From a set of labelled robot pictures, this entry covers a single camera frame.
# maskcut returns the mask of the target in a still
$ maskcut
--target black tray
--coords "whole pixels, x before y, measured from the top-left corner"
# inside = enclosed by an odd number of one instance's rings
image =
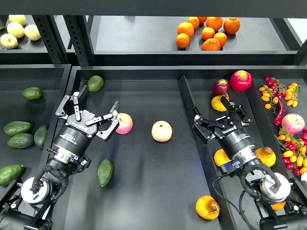
[[[14,149],[7,145],[10,136],[3,128],[11,121],[30,122],[31,134],[46,125],[49,130],[46,143],[53,139],[57,117],[55,108],[64,95],[70,65],[1,65],[0,66],[0,168],[11,164],[23,164],[26,167],[22,180],[36,174],[40,162],[46,163],[48,153],[32,145],[25,149]],[[44,95],[37,100],[27,100],[22,91],[28,87],[40,87]]]
[[[304,95],[306,67],[73,67],[67,94],[79,91],[93,75],[105,79],[102,90],[89,92],[81,109],[104,115],[118,100],[121,103],[118,111],[130,114],[134,126],[126,135],[115,133],[109,142],[93,140],[86,151],[92,164],[71,178],[68,190],[54,209],[54,228],[246,229],[244,221],[230,206],[214,221],[205,221],[196,214],[196,200],[210,194],[212,185],[208,178],[219,175],[212,156],[220,147],[212,140],[209,145],[203,144],[205,151],[199,150],[177,85],[177,79],[185,74],[203,117],[216,119],[224,113],[210,106],[212,86],[218,79],[229,79],[239,69],[249,71],[254,84],[246,92],[231,90],[231,101],[245,106],[253,120],[247,131],[256,140],[256,147],[273,148],[277,154],[273,169],[287,176],[273,136],[277,128],[270,124],[274,116],[263,108],[258,85],[264,84],[267,76],[282,79],[291,76],[284,83],[300,83],[300,95]],[[301,114],[307,120],[305,108],[301,100],[297,108],[287,111]],[[166,120],[173,128],[173,136],[166,143],[158,143],[151,137],[151,127],[157,120]],[[95,171],[104,158],[113,161],[114,174],[110,184],[101,188]],[[225,196],[237,205],[242,191],[239,179],[224,178],[221,187]],[[249,196],[243,199],[243,209],[256,227],[260,216]]]

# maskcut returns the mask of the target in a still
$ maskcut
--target red chili pepper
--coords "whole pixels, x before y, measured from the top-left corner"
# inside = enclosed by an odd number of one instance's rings
[[[293,171],[298,177],[301,177],[302,174],[299,172],[300,169],[294,169]]]
[[[297,150],[297,145],[294,145],[294,144],[289,145],[288,149],[291,150],[291,151],[295,151],[295,150]]]
[[[294,169],[295,165],[293,163],[289,163],[286,165],[287,169]]]
[[[284,113],[285,113],[284,105],[281,102],[281,100],[278,100],[278,107],[279,107],[278,114],[277,114],[275,120],[273,121],[274,125],[276,125],[276,126],[280,126],[282,124],[282,119],[283,119]]]
[[[285,157],[285,158],[283,158],[283,162],[284,162],[285,164],[289,164],[289,163],[291,163],[291,161],[290,161],[290,158],[289,158],[289,157]]]

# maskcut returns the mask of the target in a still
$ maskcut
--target pink apple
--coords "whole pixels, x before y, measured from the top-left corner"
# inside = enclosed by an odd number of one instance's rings
[[[298,114],[287,114],[282,119],[282,128],[289,133],[296,134],[305,128],[305,121]]]
[[[117,120],[119,121],[119,126],[115,131],[119,134],[129,133],[133,126],[131,116],[126,113],[119,113]]]
[[[172,127],[166,121],[157,121],[152,128],[152,136],[156,141],[165,142],[172,137]]]

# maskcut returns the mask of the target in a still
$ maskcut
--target robotic arm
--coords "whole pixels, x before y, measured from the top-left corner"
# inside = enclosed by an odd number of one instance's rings
[[[109,114],[96,117],[86,110],[79,109],[79,101],[87,92],[88,87],[85,85],[80,92],[75,92],[72,96],[65,95],[56,110],[56,115],[65,120],[65,125],[54,138],[51,148],[47,149],[53,157],[49,158],[35,177],[24,183],[15,180],[1,195],[0,229],[2,226],[11,226],[14,230],[51,229],[52,221],[49,216],[55,203],[67,189],[68,177],[81,173],[90,166],[91,160],[85,151],[94,136],[108,141],[118,128],[119,102],[115,102]],[[68,115],[67,110],[71,102],[74,113]],[[105,123],[111,123],[109,128],[99,131],[98,127]],[[34,217],[18,211],[22,201],[29,203],[37,211]]]

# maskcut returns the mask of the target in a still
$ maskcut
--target black surface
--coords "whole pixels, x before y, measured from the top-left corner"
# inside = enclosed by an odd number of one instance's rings
[[[305,0],[54,0],[48,3],[38,0],[20,2],[12,0],[0,9],[0,14],[30,15],[146,15],[146,16],[190,16],[190,15],[221,15],[238,17],[274,17],[274,18],[306,18]]]
[[[3,128],[11,121],[26,121],[33,125],[29,133],[34,134],[46,125],[49,127],[47,138],[52,138],[54,129],[50,122],[55,103],[59,103],[59,96],[64,93],[69,69],[70,65],[0,66],[0,168],[20,163],[26,167],[23,180],[35,175],[42,156],[48,155],[46,151],[36,145],[25,149],[10,148],[7,145],[10,136],[3,132]],[[43,97],[32,101],[25,99],[22,91],[34,86],[43,90]]]

